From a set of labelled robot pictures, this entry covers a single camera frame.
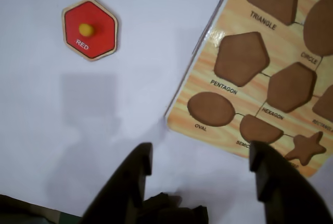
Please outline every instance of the red hexagon puzzle piece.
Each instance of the red hexagon puzzle piece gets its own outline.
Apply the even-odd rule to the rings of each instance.
[[[79,25],[94,28],[89,37],[79,33]],[[89,61],[110,55],[117,48],[118,22],[115,16],[95,0],[83,0],[62,11],[63,39],[68,47]]]

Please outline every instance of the wood grain pattern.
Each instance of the wood grain pattern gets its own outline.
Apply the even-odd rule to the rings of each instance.
[[[303,40],[303,25],[306,15],[319,0],[298,0],[296,22],[286,26],[274,17],[253,6],[246,0],[227,0],[220,8],[208,31],[193,64],[167,113],[169,127],[177,132],[220,147],[241,157],[248,157],[247,142],[239,132],[239,125],[244,115],[253,115],[283,130],[279,140],[271,144],[283,156],[294,149],[293,137],[296,135],[312,136],[322,131],[320,141],[327,151],[314,155],[309,164],[303,166],[298,159],[291,162],[305,176],[313,175],[333,153],[333,123],[312,111],[326,89],[333,84],[333,56],[323,59],[311,53]],[[254,13],[268,20],[270,27],[253,17]],[[224,36],[260,32],[270,57],[270,64],[262,73],[256,75],[243,87],[218,78],[214,74],[214,65],[219,51],[219,44]],[[271,107],[266,102],[270,76],[300,62],[316,71],[317,81],[314,96],[305,105],[290,113],[284,113]],[[237,93],[230,93],[229,87]],[[196,128],[196,121],[187,110],[188,100],[200,92],[214,92],[227,98],[236,111],[230,124],[223,127],[206,126],[206,131]]]

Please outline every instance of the oval cutout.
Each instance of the oval cutout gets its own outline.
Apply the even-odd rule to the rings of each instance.
[[[187,103],[190,115],[197,121],[212,127],[229,124],[235,116],[231,102],[213,92],[201,92]]]

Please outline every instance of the black object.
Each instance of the black object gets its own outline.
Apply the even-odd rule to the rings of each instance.
[[[249,161],[268,224],[333,224],[318,193],[272,147],[251,142]],[[115,171],[79,223],[208,224],[206,207],[179,208],[180,197],[161,193],[143,201],[151,167],[152,144],[140,144]]]
[[[151,175],[152,144],[142,143],[123,161],[99,192],[79,223],[136,223],[146,176]]]
[[[267,224],[333,223],[319,194],[275,149],[251,142],[249,160]]]
[[[180,197],[161,193],[143,201],[151,167],[152,144],[142,143],[114,172],[79,223],[208,224],[207,208],[178,208]]]

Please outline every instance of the white surface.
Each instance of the white surface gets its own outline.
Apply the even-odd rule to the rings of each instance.
[[[61,10],[78,1],[0,0],[0,194],[81,215],[145,141],[146,197],[178,192],[184,206],[207,205],[212,224],[264,223],[248,161],[163,121],[219,0],[100,0],[120,45],[94,63],[62,41]],[[332,200],[327,164],[313,180]]]

